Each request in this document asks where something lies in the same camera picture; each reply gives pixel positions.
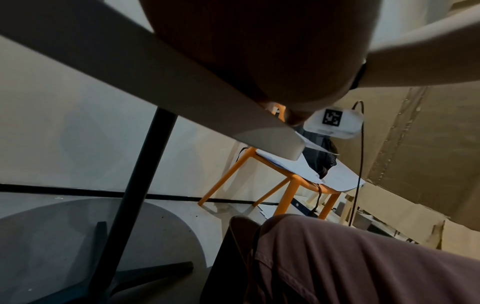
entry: orange wooden chair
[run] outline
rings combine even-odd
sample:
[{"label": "orange wooden chair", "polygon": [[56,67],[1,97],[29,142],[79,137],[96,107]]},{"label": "orange wooden chair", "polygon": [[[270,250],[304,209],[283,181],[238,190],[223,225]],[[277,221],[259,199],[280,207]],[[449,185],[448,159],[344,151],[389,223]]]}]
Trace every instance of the orange wooden chair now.
[{"label": "orange wooden chair", "polygon": [[[285,107],[282,105],[275,105],[276,107],[279,108],[280,114],[278,116],[279,119],[284,121],[284,113],[285,113]],[[340,197],[341,192],[338,192],[336,190],[333,190],[325,185],[318,185],[315,183],[312,183],[310,181],[307,181],[303,179],[302,177],[291,173],[283,168],[277,167],[274,164],[270,163],[268,160],[263,158],[262,156],[257,154],[257,149],[253,147],[249,147],[245,153],[238,159],[238,161],[227,171],[227,173],[221,177],[221,179],[213,186],[210,191],[208,191],[205,196],[198,202],[199,206],[202,206],[220,187],[225,184],[225,182],[238,170],[240,167],[245,164],[245,162],[249,159],[253,158],[256,159],[257,161],[261,162],[262,164],[267,165],[268,167],[272,168],[278,173],[281,173],[285,176],[285,179],[281,181],[277,186],[275,186],[272,190],[267,192],[264,196],[262,196],[258,201],[253,203],[253,206],[256,207],[258,206],[261,202],[266,200],[268,197],[270,197],[272,194],[280,190],[283,186],[288,184],[288,187],[286,188],[285,193],[281,197],[280,203],[278,204],[274,215],[277,214],[284,214],[289,205],[290,202],[293,200],[294,195],[296,194],[297,190],[299,189],[300,186],[307,188],[311,191],[319,192],[321,191],[322,194],[331,194],[330,198],[325,204],[325,207],[322,209],[320,212],[320,215],[318,216],[319,219],[326,219],[327,215],[329,214],[330,210],[333,208],[335,205],[335,202],[338,200]]]}]

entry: baseboard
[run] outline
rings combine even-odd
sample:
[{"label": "baseboard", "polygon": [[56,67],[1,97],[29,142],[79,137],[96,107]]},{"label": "baseboard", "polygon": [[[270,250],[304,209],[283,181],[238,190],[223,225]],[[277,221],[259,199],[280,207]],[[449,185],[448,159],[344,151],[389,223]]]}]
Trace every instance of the baseboard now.
[{"label": "baseboard", "polygon": [[[12,184],[0,184],[0,192],[69,195],[69,196],[113,197],[113,198],[122,198],[124,195],[124,192],[117,192],[117,191],[26,186],[26,185],[12,185]],[[163,195],[163,194],[147,194],[146,198],[157,199],[157,200],[189,201],[189,202],[198,202],[201,199],[201,197]],[[222,199],[222,198],[210,198],[209,200],[207,200],[207,202],[236,203],[236,204],[253,204],[254,203],[253,201],[247,201],[247,200]],[[262,203],[262,204],[275,205],[275,206],[278,205],[278,203]]]}]

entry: wire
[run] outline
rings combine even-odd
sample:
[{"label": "wire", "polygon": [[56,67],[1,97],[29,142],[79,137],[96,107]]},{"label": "wire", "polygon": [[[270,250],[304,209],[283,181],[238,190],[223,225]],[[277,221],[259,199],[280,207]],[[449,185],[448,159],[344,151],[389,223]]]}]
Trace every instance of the wire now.
[{"label": "wire", "polygon": [[320,197],[322,196],[322,189],[320,188],[320,185],[317,185],[317,187],[318,187],[318,198],[316,199],[316,205],[312,210],[310,210],[310,212],[308,213],[308,216],[313,216],[315,214],[315,211],[319,207]]},{"label": "wire", "polygon": [[[365,110],[365,105],[362,100],[357,101],[353,107],[352,110],[355,110],[357,105],[361,105],[361,113],[364,114]],[[352,222],[354,220],[354,214],[357,209],[357,198],[359,196],[359,189],[360,189],[360,181],[362,180],[362,170],[364,168],[364,123],[361,124],[361,148],[360,148],[360,171],[358,173],[358,184],[356,185],[356,192],[355,192],[355,198],[353,199],[353,207],[351,209],[351,216],[350,216],[350,221],[348,221],[348,225],[351,226]]]},{"label": "wire", "polygon": [[241,153],[243,150],[245,150],[245,149],[248,149],[248,146],[247,146],[247,147],[243,147],[243,148],[240,150],[240,152],[238,153],[238,157],[236,158],[235,163],[239,161],[240,153]]}]

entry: black table leg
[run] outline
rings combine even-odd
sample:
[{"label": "black table leg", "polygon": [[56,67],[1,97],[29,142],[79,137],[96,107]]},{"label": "black table leg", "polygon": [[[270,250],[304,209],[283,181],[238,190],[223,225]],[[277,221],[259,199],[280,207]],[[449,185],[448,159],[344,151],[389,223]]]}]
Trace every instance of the black table leg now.
[{"label": "black table leg", "polygon": [[115,292],[193,270],[192,262],[117,271],[117,266],[147,195],[177,116],[157,108],[140,155],[107,237],[107,223],[95,229],[91,276],[86,280],[31,303],[102,303]]}]

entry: black pole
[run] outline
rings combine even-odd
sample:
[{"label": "black pole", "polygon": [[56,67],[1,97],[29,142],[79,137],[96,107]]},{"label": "black pole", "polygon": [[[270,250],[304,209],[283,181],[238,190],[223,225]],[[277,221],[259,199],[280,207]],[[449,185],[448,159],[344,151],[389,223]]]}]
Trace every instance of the black pole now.
[{"label": "black pole", "polygon": [[90,291],[101,292],[110,285],[134,227],[140,207],[154,178],[177,115],[157,108],[113,221],[108,240],[90,281]]}]

